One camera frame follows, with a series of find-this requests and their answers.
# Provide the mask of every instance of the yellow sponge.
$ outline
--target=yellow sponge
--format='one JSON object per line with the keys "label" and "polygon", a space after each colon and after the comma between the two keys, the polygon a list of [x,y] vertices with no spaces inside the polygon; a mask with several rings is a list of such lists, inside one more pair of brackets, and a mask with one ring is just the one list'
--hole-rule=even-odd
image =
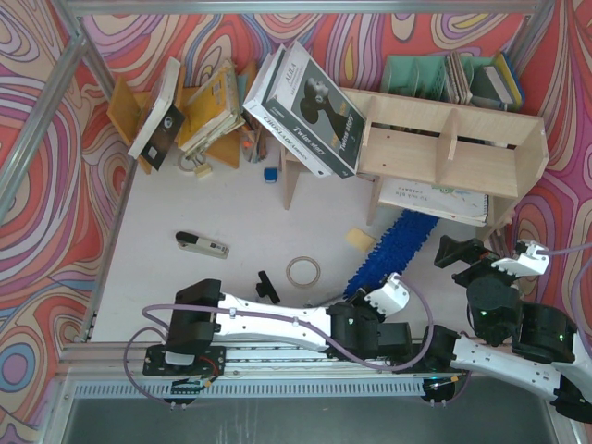
{"label": "yellow sponge", "polygon": [[193,172],[195,173],[195,176],[197,176],[199,179],[201,179],[204,176],[207,176],[208,174],[210,174],[212,172],[212,167],[210,166],[210,164],[208,164],[206,162],[204,164],[199,165],[197,168],[195,168],[193,170]]}
{"label": "yellow sponge", "polygon": [[362,253],[367,253],[374,246],[376,239],[368,236],[359,228],[352,228],[345,236],[345,240],[360,250]]}

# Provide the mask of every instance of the small blue cube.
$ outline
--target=small blue cube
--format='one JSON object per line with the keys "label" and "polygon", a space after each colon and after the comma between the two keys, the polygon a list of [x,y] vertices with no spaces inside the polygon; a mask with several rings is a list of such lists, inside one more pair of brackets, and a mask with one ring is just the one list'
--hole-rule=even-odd
{"label": "small blue cube", "polygon": [[278,169],[277,168],[264,169],[263,177],[265,179],[265,183],[276,183],[278,181]]}

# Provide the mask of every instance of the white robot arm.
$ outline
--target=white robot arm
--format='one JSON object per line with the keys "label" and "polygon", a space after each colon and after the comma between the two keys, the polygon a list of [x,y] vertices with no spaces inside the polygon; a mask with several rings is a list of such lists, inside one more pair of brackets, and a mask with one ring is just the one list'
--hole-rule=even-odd
{"label": "white robot arm", "polygon": [[[458,369],[495,377],[535,393],[560,414],[592,423],[592,360],[580,333],[563,312],[522,301],[512,285],[519,277],[546,271],[549,260],[543,250],[535,242],[521,242],[516,257],[502,259],[478,240],[442,237],[435,265],[445,267],[458,260],[470,265],[453,279],[466,287],[475,334],[482,341],[435,326],[423,361],[429,361],[429,370],[435,373]],[[402,310],[410,294],[401,277],[392,274],[381,288],[367,294],[359,291],[345,302],[301,310],[245,301],[221,293],[220,282],[207,279],[180,291],[176,303],[216,307],[224,313],[174,310],[166,364],[191,365],[212,342],[241,339],[285,342],[347,359],[302,323],[314,325],[361,359],[405,361],[413,355],[409,325],[383,321]],[[282,315],[291,322],[241,315],[247,312]],[[512,352],[493,348],[508,338]],[[421,371],[413,367],[410,371],[424,373],[426,368],[424,364]]]}

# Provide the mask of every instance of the notebook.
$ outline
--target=notebook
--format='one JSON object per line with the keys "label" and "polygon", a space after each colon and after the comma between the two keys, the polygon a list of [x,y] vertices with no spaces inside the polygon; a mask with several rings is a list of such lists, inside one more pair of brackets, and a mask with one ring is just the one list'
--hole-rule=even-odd
{"label": "notebook", "polygon": [[404,179],[385,179],[379,202],[483,227],[488,196]]}

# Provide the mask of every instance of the blue brush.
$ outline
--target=blue brush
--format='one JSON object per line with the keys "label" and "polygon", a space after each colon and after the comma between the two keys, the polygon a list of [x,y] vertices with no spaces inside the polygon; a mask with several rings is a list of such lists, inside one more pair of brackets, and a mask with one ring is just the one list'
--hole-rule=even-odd
{"label": "blue brush", "polygon": [[380,242],[350,279],[344,291],[345,297],[352,296],[361,287],[377,289],[390,273],[402,274],[437,223],[437,217],[403,210],[395,225],[382,235]]}

